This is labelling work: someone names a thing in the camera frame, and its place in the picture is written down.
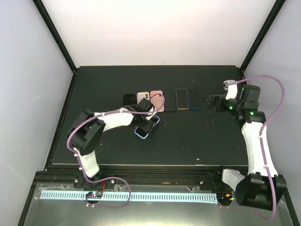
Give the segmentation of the phone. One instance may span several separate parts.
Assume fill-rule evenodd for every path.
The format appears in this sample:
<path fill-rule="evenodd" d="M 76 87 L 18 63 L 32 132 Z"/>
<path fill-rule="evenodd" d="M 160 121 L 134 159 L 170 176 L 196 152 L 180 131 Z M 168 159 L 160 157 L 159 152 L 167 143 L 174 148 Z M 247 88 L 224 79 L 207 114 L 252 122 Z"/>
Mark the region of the phone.
<path fill-rule="evenodd" d="M 135 130 L 134 130 L 134 133 L 138 136 L 138 137 L 140 137 L 141 139 L 146 139 L 148 136 L 149 136 L 149 134 L 150 133 L 145 133 L 145 132 L 143 132 L 141 129 L 139 129 L 139 127 L 136 127 L 135 128 Z"/>
<path fill-rule="evenodd" d="M 137 103 L 140 103 L 143 99 L 150 100 L 150 93 L 149 92 L 138 92 L 136 94 Z"/>
<path fill-rule="evenodd" d="M 125 94 L 123 96 L 123 106 L 137 104 L 136 94 Z"/>
<path fill-rule="evenodd" d="M 163 104 L 162 94 L 163 92 L 161 90 L 153 90 L 150 92 L 150 101 L 155 109 L 158 109 L 158 112 L 164 112 L 164 105 L 159 108 Z"/>

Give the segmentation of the blue smartphone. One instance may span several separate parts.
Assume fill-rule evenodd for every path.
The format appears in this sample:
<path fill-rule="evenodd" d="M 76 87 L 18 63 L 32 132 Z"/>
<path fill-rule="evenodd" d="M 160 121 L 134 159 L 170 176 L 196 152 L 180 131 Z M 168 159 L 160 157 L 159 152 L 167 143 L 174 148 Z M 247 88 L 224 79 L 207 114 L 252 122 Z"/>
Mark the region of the blue smartphone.
<path fill-rule="evenodd" d="M 202 109 L 202 101 L 198 89 L 188 89 L 188 97 L 192 110 Z"/>

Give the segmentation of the black smartphone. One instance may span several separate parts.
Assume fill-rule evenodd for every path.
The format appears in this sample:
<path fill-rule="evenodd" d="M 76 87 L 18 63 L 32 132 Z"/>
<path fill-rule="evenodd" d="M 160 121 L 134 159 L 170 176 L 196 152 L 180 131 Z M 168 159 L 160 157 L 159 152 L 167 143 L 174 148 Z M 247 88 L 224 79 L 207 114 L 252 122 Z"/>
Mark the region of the black smartphone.
<path fill-rule="evenodd" d="M 178 110 L 189 109 L 188 91 L 187 89 L 176 89 L 176 106 Z"/>
<path fill-rule="evenodd" d="M 164 92 L 165 97 L 165 111 L 174 112 L 176 111 L 176 97 L 173 91 Z"/>

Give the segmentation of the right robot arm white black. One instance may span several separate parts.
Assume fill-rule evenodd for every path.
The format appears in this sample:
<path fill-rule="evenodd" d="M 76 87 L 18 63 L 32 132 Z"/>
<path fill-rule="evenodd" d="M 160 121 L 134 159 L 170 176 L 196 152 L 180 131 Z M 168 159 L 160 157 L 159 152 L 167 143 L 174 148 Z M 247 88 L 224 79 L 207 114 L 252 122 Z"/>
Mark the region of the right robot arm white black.
<path fill-rule="evenodd" d="M 286 190 L 286 180 L 278 175 L 269 153 L 267 121 L 265 113 L 258 111 L 261 89 L 255 85 L 243 85 L 236 98 L 236 85 L 227 85 L 225 95 L 204 96 L 209 108 L 229 112 L 240 127 L 248 157 L 248 173 L 243 176 L 234 169 L 223 169 L 214 177 L 214 185 L 220 190 L 231 187 L 237 204 L 263 210 L 273 210 Z"/>

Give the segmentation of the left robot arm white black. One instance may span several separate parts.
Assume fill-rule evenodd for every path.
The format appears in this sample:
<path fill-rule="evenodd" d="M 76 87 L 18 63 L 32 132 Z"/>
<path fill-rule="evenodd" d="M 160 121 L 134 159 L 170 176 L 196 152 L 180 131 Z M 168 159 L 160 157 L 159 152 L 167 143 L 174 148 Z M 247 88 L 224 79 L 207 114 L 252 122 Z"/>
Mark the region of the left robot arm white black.
<path fill-rule="evenodd" d="M 155 107 L 144 98 L 138 104 L 115 111 L 94 113 L 87 109 L 78 116 L 68 132 L 66 146 L 78 159 L 79 169 L 85 175 L 84 182 L 89 187 L 98 187 L 101 182 L 95 151 L 102 134 L 118 127 L 140 127 L 150 133 L 156 126 L 152 118 L 163 107 L 164 103 Z"/>

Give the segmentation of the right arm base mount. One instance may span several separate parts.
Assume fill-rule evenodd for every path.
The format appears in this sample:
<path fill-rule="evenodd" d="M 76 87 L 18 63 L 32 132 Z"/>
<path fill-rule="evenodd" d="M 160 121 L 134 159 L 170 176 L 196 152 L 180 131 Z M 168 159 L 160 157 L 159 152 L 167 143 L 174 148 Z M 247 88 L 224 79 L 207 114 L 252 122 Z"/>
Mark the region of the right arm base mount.
<path fill-rule="evenodd" d="M 200 175 L 198 177 L 201 190 L 206 191 L 232 191 L 232 188 L 222 182 L 222 179 L 213 175 Z"/>

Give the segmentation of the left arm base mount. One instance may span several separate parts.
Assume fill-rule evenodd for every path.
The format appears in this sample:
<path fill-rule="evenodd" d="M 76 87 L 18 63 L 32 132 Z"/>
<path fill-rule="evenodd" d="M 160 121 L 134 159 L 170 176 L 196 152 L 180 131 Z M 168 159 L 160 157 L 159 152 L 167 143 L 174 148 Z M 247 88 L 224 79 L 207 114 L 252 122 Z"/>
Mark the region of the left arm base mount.
<path fill-rule="evenodd" d="M 111 189 L 114 187 L 116 183 L 116 179 L 106 179 L 102 182 L 97 182 L 98 180 L 103 179 L 104 177 L 97 173 L 92 178 L 88 178 L 91 182 L 86 180 L 83 174 L 78 174 L 74 180 L 74 188 L 83 188 L 84 190 L 88 189 L 96 189 L 96 190 L 105 190 L 105 189 Z"/>

